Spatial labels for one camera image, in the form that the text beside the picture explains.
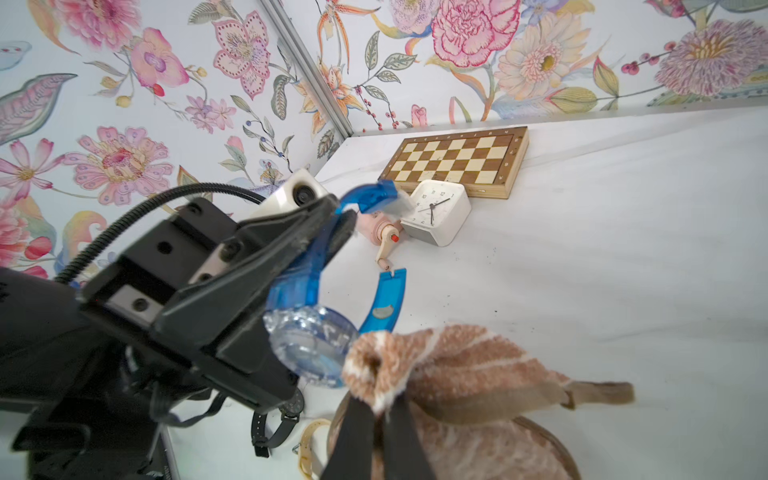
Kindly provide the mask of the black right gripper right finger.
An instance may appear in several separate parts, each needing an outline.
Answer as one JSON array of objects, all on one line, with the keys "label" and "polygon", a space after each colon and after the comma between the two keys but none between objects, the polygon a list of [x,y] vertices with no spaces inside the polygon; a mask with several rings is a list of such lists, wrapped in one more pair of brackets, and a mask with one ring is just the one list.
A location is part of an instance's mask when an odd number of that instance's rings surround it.
[{"label": "black right gripper right finger", "polygon": [[398,396],[384,414],[382,453],[386,480],[434,480],[434,472],[419,440],[409,402]]}]

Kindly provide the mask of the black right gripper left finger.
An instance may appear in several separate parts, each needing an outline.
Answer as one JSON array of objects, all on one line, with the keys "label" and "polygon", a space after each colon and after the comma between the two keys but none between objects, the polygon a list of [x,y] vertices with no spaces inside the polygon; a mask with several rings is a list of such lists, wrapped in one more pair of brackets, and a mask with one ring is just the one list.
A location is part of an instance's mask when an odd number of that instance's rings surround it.
[{"label": "black right gripper left finger", "polygon": [[347,394],[334,448],[322,480],[369,480],[372,473],[376,416],[363,401]]}]

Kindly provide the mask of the blue translucent wristwatch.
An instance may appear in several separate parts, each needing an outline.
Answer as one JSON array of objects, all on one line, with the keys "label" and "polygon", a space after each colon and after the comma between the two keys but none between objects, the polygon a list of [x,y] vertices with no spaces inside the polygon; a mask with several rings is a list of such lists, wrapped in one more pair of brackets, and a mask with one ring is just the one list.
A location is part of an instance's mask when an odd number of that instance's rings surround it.
[{"label": "blue translucent wristwatch", "polygon": [[[356,242],[361,234],[357,231],[357,215],[381,211],[397,219],[411,211],[404,192],[390,180],[363,184],[333,202],[331,212],[354,213],[356,220],[347,242]],[[320,283],[320,303],[349,320],[358,336],[377,330],[392,331],[397,323],[406,290],[407,272],[404,269],[381,271],[364,266],[369,254],[355,247],[343,252],[344,245],[326,264]],[[293,372],[308,383],[339,388],[343,386],[342,368],[338,372]]]}]

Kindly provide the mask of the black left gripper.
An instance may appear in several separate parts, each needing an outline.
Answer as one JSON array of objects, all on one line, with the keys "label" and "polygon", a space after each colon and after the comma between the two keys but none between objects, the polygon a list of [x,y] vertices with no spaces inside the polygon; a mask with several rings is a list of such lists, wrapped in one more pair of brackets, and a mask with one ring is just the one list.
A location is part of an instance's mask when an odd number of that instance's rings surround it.
[{"label": "black left gripper", "polygon": [[358,333],[320,283],[356,215],[280,197],[241,222],[196,199],[80,289],[2,270],[1,406],[29,415],[29,478],[143,479],[182,401],[265,414],[295,397],[290,371],[341,370]]}]

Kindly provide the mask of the brown striped cloth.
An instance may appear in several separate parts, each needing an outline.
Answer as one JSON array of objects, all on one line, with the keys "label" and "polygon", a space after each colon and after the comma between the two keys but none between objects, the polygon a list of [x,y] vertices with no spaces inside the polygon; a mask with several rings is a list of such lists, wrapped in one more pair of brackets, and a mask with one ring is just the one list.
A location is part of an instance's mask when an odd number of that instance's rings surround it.
[{"label": "brown striped cloth", "polygon": [[438,479],[577,479],[575,460],[551,432],[525,413],[581,404],[626,405],[628,382],[577,381],[550,370],[522,347],[477,325],[450,325],[410,334],[363,334],[342,370],[348,392],[329,427],[329,460],[353,401],[369,407],[363,428],[369,478],[385,476],[383,426],[404,398],[415,433]]}]

